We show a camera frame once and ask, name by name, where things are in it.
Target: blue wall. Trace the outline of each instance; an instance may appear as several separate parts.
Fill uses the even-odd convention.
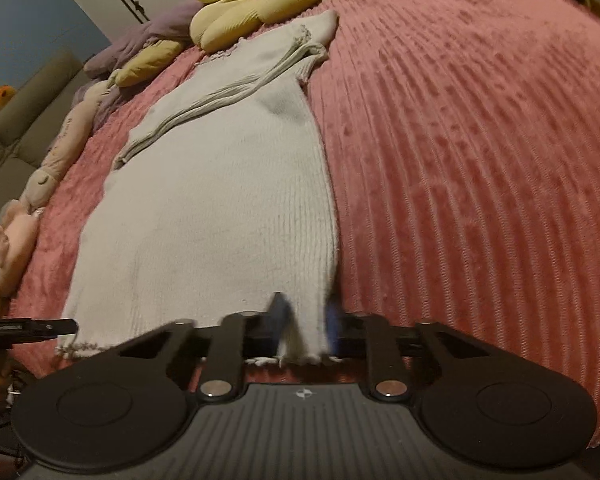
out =
[[[0,85],[19,88],[62,46],[84,61],[108,44],[73,0],[0,0]]]

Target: ribbed gray panel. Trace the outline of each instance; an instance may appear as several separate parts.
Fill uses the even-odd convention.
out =
[[[26,480],[85,479],[31,467]],[[169,450],[98,480],[589,480],[573,464],[532,474],[481,470],[445,454],[409,410],[356,384],[252,384],[207,406]]]

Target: gray sofa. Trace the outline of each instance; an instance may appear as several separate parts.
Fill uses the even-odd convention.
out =
[[[0,111],[0,209],[20,197],[60,131],[75,91],[88,81],[82,63],[61,50]]]

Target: pink bedspread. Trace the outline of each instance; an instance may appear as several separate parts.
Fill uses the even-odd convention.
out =
[[[324,0],[309,12],[327,8],[340,28],[308,97],[345,307],[434,318],[571,376],[595,398],[599,443],[600,22],[569,0]],[[183,53],[90,139],[45,213],[13,316],[60,314],[114,154],[199,58]],[[18,357],[48,372],[50,346]]]

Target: pink plush toy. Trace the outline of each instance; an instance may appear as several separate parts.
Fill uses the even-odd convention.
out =
[[[96,83],[86,91],[83,101],[75,105],[64,118],[51,150],[42,165],[29,177],[20,196],[20,201],[29,212],[46,205],[58,183],[78,160],[91,133],[98,106],[109,91],[109,82]]]
[[[14,293],[38,236],[38,220],[19,200],[7,202],[0,212],[0,298]]]

